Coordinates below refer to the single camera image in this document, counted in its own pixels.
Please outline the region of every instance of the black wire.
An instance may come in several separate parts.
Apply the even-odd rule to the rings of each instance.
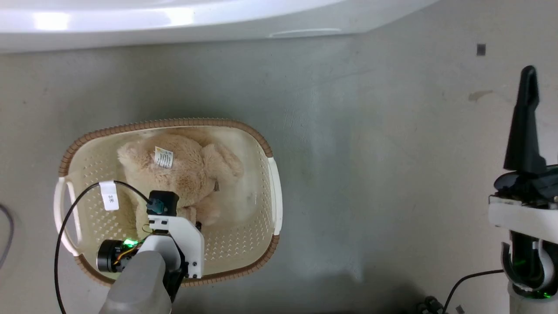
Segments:
[[[129,185],[126,182],[122,182],[122,181],[114,181],[116,184],[120,184],[123,185],[129,189],[131,189],[132,191],[134,191],[135,193],[137,193],[139,196],[141,196],[148,204],[151,204],[151,201],[145,197],[145,195],[143,195],[140,191],[138,191],[135,187]],[[70,206],[70,209],[68,210],[68,213],[66,214],[66,217],[64,217],[64,221],[62,222],[62,225],[60,226],[60,232],[58,233],[58,239],[56,240],[56,250],[54,251],[54,288],[56,289],[56,299],[58,299],[58,306],[60,307],[60,311],[62,312],[62,314],[66,314],[66,309],[64,309],[64,305],[62,303],[62,296],[60,295],[60,285],[58,282],[58,254],[60,252],[60,243],[62,242],[62,234],[64,233],[64,229],[66,228],[66,224],[70,218],[70,215],[72,213],[72,211],[74,211],[74,208],[76,206],[76,204],[78,204],[79,200],[90,190],[92,190],[94,187],[99,186],[99,182],[94,183],[88,187],[85,188],[85,190],[83,190],[83,192],[81,194],[79,194],[78,197],[76,197],[74,203]]]
[[[2,255],[0,255],[0,269],[2,269],[2,266],[4,266],[4,262],[8,258],[8,252],[10,247],[12,246],[13,234],[16,228],[13,223],[12,214],[10,214],[9,211],[1,204],[0,204],[0,212],[3,212],[4,215],[6,215],[9,224],[8,242],[6,242],[6,247],[4,248],[4,252],[2,253]]]
[[[492,275],[492,274],[499,274],[499,273],[503,273],[504,270],[503,269],[497,269],[497,270],[490,270],[488,272],[481,272],[481,273],[476,273],[476,274],[471,274],[471,275],[467,275],[463,278],[461,278],[453,287],[453,289],[450,292],[450,295],[448,296],[448,299],[446,300],[446,305],[444,305],[444,310],[442,311],[442,313],[445,313],[446,310],[448,309],[448,306],[450,304],[450,300],[451,297],[453,296],[455,290],[457,289],[457,287],[465,280],[469,279],[469,278],[475,278],[475,277],[480,277],[480,276],[484,276],[484,275]]]

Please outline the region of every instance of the small black square mark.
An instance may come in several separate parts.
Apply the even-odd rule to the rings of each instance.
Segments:
[[[477,56],[485,56],[487,54],[486,44],[477,44]]]
[[[461,305],[458,305],[455,310],[458,314],[465,314],[465,310],[461,307]]]

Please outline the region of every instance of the laundry basket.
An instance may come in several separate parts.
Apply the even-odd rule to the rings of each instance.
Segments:
[[[117,149],[135,138],[168,128],[204,128],[231,149],[243,162],[244,176],[228,191],[219,194],[225,207],[220,220],[201,230],[205,238],[204,274],[186,279],[183,286],[198,286],[250,274],[266,264],[279,242],[282,224],[281,183],[267,141],[253,128],[221,119],[173,119],[134,123],[88,133],[66,151],[54,193],[54,220],[60,231],[65,216],[66,188],[70,200],[99,181],[126,181]],[[74,210],[76,240],[66,233],[62,243],[81,269],[95,281],[111,285],[118,273],[101,273],[97,251],[105,239],[124,240],[134,233],[130,221],[131,202],[118,191],[120,209],[105,211],[100,190],[94,188]]]

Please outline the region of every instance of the gray floor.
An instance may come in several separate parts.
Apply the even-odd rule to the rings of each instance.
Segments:
[[[558,147],[558,2],[443,0],[368,34],[0,56],[0,202],[17,219],[0,312],[56,313],[52,193],[82,134],[170,117],[224,117],[265,135],[285,220],[273,259],[181,290],[177,313],[394,313],[499,267],[487,219],[521,68],[539,69],[542,154]],[[487,55],[476,56],[477,43]],[[0,218],[0,239],[6,238]],[[107,289],[61,256],[68,313]],[[450,306],[505,313],[503,276]]]

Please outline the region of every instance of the toy tag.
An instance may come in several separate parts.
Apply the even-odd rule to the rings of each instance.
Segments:
[[[163,168],[171,169],[174,153],[155,146],[155,164]]]
[[[101,188],[101,196],[106,211],[115,211],[118,207],[118,195],[116,194],[116,184],[114,181],[99,182]]]

